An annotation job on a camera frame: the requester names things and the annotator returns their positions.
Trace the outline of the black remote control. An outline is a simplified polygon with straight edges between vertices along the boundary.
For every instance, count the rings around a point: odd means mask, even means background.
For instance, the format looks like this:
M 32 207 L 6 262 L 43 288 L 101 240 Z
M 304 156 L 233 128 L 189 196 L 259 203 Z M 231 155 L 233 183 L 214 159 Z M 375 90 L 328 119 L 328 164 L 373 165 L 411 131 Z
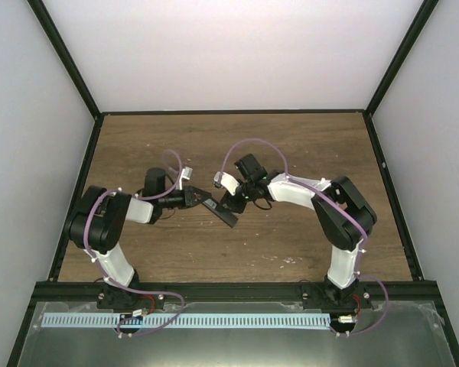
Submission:
M 213 200 L 213 208 L 208 210 L 230 228 L 234 228 L 238 222 L 238 218 L 218 201 L 213 198 L 211 199 Z

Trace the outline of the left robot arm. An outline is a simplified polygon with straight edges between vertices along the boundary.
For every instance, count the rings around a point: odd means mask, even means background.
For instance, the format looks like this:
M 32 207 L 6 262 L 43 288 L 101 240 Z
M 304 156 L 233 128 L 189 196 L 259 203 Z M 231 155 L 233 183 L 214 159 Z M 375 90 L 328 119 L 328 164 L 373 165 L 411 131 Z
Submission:
M 115 288 L 115 301 L 125 309 L 155 296 L 141 290 L 138 272 L 123 253 L 120 239 L 125 223 L 153 225 L 166 209 L 217 208 L 209 192 L 183 184 L 190 173 L 189 167 L 183 167 L 173 179 L 162 168 L 150 168 L 143 188 L 134 194 L 90 186 L 67 219 L 65 235 L 99 267 L 104 282 Z

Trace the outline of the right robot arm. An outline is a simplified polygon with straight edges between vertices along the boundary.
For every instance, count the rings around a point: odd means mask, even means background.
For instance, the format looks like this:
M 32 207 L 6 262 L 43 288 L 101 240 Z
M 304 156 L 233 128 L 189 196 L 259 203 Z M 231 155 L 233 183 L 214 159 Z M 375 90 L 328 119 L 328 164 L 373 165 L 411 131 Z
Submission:
M 324 297 L 335 308 L 352 298 L 360 277 L 364 242 L 377 222 L 377 215 L 356 186 L 345 176 L 333 180 L 296 177 L 286 171 L 268 172 L 252 154 L 235 163 L 240 179 L 224 171 L 213 178 L 214 186 L 226 190 L 222 204 L 234 213 L 257 200 L 290 203 L 313 210 L 332 246 L 330 266 L 324 278 Z

